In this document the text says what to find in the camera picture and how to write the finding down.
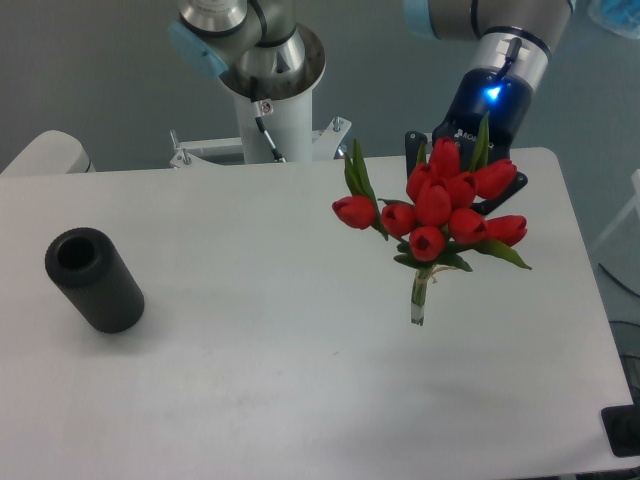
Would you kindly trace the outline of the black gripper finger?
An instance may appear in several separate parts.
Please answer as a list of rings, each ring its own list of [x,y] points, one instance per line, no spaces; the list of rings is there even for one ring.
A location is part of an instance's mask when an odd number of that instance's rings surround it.
[[[528,177],[518,172],[507,188],[494,199],[486,199],[472,204],[472,210],[482,216],[488,216],[528,184]]]
[[[419,150],[429,143],[429,136],[418,131],[408,131],[404,137],[406,172],[412,173],[418,163]]]

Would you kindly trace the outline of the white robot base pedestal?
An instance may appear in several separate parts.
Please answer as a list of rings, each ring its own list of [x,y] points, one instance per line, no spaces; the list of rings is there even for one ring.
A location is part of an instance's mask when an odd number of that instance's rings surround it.
[[[246,164],[331,160],[344,155],[344,138],[352,122],[337,116],[323,130],[313,128],[313,91],[326,68],[324,46],[309,28],[298,24],[276,46],[254,46],[232,64],[203,39],[174,22],[172,45],[198,73],[217,79],[234,102],[240,138],[182,145],[197,156],[221,156],[242,148]]]

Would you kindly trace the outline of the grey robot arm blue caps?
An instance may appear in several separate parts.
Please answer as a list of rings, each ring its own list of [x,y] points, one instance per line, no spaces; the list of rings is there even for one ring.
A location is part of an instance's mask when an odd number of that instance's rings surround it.
[[[416,35],[478,45],[440,125],[405,136],[408,168],[418,149],[454,138],[464,162],[481,146],[495,162],[513,140],[575,5],[571,1],[407,1]],[[326,66],[317,35],[296,19],[290,1],[182,1],[168,34],[199,74],[232,95],[246,163],[332,158],[348,131],[335,119],[312,133],[312,93]]]

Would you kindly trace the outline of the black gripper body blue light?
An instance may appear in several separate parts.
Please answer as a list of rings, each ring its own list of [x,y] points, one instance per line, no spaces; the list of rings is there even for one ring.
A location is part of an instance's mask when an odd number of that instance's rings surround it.
[[[432,142],[449,137],[459,144],[461,160],[470,161],[480,121],[489,114],[489,161],[508,159],[515,136],[533,98],[530,86],[516,76],[496,80],[496,71],[473,69],[465,74]]]

